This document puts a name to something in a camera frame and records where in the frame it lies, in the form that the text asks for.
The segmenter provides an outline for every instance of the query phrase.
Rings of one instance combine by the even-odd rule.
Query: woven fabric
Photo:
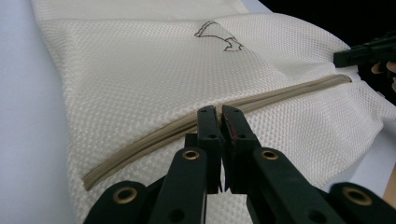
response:
[[[335,68],[348,46],[286,15],[247,14],[239,1],[47,1],[35,15],[64,83],[70,193],[78,222],[109,186],[166,174],[180,139],[93,189],[81,178],[143,136],[218,105],[333,74],[353,80],[246,114],[264,147],[283,151],[320,187],[358,160],[396,108]],[[250,223],[245,196],[210,195],[207,223]]]

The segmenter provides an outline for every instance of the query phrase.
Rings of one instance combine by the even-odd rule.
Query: black clamp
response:
[[[379,70],[387,71],[387,62],[396,63],[396,31],[388,32],[380,38],[351,49],[335,52],[333,55],[335,67],[379,63]],[[389,78],[395,75],[388,70]]]
[[[186,135],[168,174],[148,187],[123,181],[92,207],[92,223],[205,223],[206,195],[247,195],[253,223],[396,223],[396,210],[370,190],[339,183],[329,193],[308,183],[280,151],[262,147],[241,110],[224,105],[198,110],[198,132]]]

